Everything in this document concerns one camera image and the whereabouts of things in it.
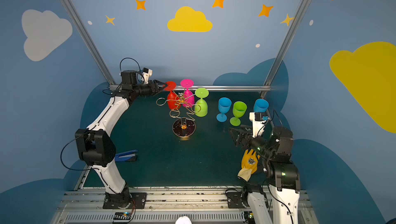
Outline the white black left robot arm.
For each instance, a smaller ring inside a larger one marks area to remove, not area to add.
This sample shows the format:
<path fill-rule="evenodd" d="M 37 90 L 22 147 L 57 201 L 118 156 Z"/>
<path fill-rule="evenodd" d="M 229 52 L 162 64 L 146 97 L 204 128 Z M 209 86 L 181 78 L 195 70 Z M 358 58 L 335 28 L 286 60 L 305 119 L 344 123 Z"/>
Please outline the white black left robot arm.
<path fill-rule="evenodd" d="M 78 156 L 93 169 L 105 187 L 104 209 L 133 209 L 126 181 L 121 177 L 115 157 L 116 147 L 110 139 L 111 132 L 123 113 L 139 96 L 155 96 L 168 85 L 158 80 L 150 80 L 152 70 L 126 70 L 120 73 L 120 86 L 101 114 L 85 129 L 75 133 Z"/>

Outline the red wine glass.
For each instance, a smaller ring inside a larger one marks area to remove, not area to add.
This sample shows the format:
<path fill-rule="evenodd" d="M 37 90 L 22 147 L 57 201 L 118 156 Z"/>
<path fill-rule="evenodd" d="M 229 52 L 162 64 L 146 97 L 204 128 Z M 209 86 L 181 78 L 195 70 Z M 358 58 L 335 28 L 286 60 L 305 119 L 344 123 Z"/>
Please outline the red wine glass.
<path fill-rule="evenodd" d="M 167 104 L 170 110 L 179 110 L 180 105 L 176 101 L 178 95 L 174 92 L 176 88 L 176 83 L 173 81 L 166 82 L 167 87 L 165 87 L 165 91 L 168 91 L 169 94 L 167 96 Z"/>

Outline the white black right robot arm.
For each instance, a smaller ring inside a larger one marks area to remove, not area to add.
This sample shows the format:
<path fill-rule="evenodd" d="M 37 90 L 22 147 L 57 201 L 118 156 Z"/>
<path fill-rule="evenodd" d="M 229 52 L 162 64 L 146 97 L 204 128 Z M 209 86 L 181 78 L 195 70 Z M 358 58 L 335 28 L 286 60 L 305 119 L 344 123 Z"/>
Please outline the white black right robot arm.
<path fill-rule="evenodd" d="M 245 149 L 238 178 L 245 182 L 242 203 L 253 212 L 257 224 L 298 223 L 300 174 L 291 161 L 293 133 L 282 126 L 274 127 L 268 139 L 250 127 L 229 128 L 236 146 Z M 273 214 L 269 214 L 267 197 L 262 186 L 249 184 L 252 174 L 262 170 L 266 174 L 267 188 L 273 199 Z"/>

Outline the blue wine glass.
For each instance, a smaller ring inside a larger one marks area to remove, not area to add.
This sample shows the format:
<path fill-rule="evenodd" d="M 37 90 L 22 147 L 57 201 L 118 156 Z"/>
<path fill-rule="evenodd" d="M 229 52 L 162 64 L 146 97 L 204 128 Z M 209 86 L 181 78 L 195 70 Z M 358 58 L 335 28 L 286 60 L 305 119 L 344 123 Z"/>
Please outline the blue wine glass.
<path fill-rule="evenodd" d="M 269 107 L 269 102 L 265 99 L 257 99 L 254 103 L 254 112 L 266 112 Z"/>
<path fill-rule="evenodd" d="M 226 122 L 227 120 L 226 113 L 230 110 L 231 105 L 232 105 L 232 101 L 229 98 L 222 97 L 219 99 L 218 110 L 220 113 L 216 116 L 217 121 L 221 123 Z"/>

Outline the green wine glass front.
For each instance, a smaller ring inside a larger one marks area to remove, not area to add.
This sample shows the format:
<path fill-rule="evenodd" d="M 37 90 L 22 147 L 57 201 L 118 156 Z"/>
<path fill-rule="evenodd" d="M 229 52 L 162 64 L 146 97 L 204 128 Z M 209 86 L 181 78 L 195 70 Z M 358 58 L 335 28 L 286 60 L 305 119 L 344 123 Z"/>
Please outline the green wine glass front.
<path fill-rule="evenodd" d="M 233 105 L 234 117 L 230 119 L 230 124 L 235 127 L 239 126 L 241 124 L 240 118 L 245 114 L 246 110 L 247 110 L 247 105 L 244 102 L 242 101 L 235 102 Z"/>

